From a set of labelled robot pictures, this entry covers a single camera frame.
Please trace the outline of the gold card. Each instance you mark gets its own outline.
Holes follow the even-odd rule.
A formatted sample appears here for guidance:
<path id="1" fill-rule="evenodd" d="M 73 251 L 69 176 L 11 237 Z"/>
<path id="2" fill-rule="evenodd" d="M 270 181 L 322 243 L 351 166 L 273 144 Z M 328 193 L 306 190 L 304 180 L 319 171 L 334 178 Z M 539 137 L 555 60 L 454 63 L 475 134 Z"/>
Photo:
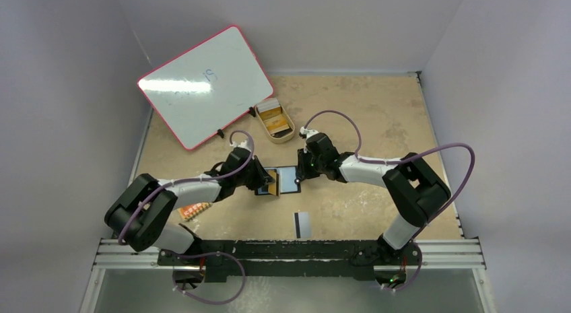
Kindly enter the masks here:
<path id="1" fill-rule="evenodd" d="M 267 192 L 270 195 L 275 197 L 280 196 L 280 187 L 279 187 L 279 172 L 275 168 L 271 168 L 267 170 L 267 173 L 272 177 L 273 182 L 270 182 L 267 185 Z"/>

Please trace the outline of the black card holder wallet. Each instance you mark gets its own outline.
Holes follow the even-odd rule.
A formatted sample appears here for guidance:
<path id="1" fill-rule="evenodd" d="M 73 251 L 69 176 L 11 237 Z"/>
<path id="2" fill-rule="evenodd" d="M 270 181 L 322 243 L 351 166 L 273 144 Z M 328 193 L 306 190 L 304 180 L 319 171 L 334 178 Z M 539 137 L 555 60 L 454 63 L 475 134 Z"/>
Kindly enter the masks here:
<path id="1" fill-rule="evenodd" d="M 295 183 L 295 166 L 266 167 L 265 169 L 268 170 L 271 168 L 275 168 L 279 172 L 280 196 L 284 194 L 294 194 L 301 192 L 301 186 Z"/>

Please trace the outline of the grey card with magnetic stripe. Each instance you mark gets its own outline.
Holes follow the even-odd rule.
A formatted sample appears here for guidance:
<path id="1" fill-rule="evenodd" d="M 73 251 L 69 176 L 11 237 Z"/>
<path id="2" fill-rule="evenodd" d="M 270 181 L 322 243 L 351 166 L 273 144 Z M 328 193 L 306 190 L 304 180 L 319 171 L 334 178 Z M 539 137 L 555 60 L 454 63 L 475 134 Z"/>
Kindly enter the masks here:
<path id="1" fill-rule="evenodd" d="M 312 235 L 309 213 L 295 212 L 294 227 L 298 239 L 309 239 Z"/>

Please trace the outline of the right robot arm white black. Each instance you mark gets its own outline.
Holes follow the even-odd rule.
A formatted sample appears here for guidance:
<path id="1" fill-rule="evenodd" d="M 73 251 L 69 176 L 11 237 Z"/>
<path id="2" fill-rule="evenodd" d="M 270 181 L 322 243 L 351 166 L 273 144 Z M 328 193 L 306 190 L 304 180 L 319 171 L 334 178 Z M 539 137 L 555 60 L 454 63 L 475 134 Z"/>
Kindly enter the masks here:
<path id="1" fill-rule="evenodd" d="M 301 134 L 296 181 L 319 176 L 341 183 L 364 183 L 385 188 L 398 214 L 377 240 L 378 255 L 388 264 L 403 257 L 404 247 L 451 198 L 451 191 L 416 153 L 401 159 L 359 159 L 337 151 L 329 136 L 311 130 Z"/>

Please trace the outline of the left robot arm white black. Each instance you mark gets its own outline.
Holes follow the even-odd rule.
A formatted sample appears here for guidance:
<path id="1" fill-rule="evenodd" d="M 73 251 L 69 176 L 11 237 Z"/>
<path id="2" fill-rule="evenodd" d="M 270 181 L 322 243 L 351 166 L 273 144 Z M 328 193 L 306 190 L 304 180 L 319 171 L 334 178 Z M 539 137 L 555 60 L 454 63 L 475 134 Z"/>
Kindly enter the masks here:
<path id="1" fill-rule="evenodd" d="M 235 147 L 225 161 L 196 177 L 158 180 L 140 174 L 106 212 L 104 223 L 120 244 L 137 252 L 161 248 L 174 252 L 182 264 L 193 265 L 201 256 L 197 237 L 170 224 L 170 214 L 187 205 L 222 201 L 239 187 L 257 190 L 274 181 L 250 148 Z"/>

